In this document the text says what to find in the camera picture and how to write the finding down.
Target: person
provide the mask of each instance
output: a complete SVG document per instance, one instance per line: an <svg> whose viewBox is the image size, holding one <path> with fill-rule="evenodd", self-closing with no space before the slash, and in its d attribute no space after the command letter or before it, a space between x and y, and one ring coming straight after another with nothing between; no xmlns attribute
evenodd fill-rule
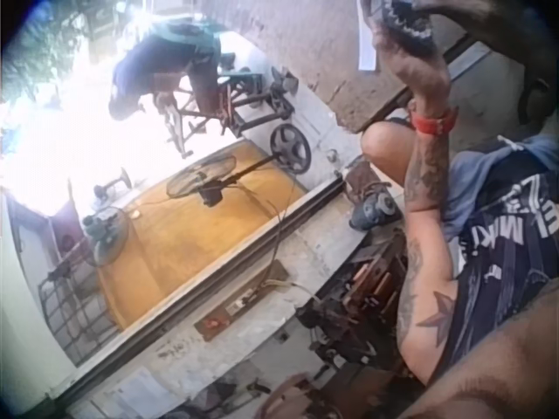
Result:
<svg viewBox="0 0 559 419"><path fill-rule="evenodd" d="M450 163L458 111L445 61L439 52L415 58L372 26L383 68L414 96L414 129L381 122L362 138L363 153L404 186L409 263L397 344L430 388L403 417L542 417L559 401L556 132ZM466 260L456 280L454 237Z"/></svg>
<svg viewBox="0 0 559 419"><path fill-rule="evenodd" d="M153 24L152 31L114 68L109 113L115 120L125 120L141 109L140 97L150 93L161 109L174 100L172 93L188 74L200 111L217 114L220 49L219 39L201 25Z"/></svg>

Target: tree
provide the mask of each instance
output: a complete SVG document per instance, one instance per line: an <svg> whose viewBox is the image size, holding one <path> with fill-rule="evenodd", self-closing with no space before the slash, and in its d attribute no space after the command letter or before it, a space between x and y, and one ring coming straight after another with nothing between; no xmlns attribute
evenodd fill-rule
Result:
<svg viewBox="0 0 559 419"><path fill-rule="evenodd" d="M35 98L37 83L57 83L71 70L83 30L75 0L44 0L2 56L2 102Z"/></svg>

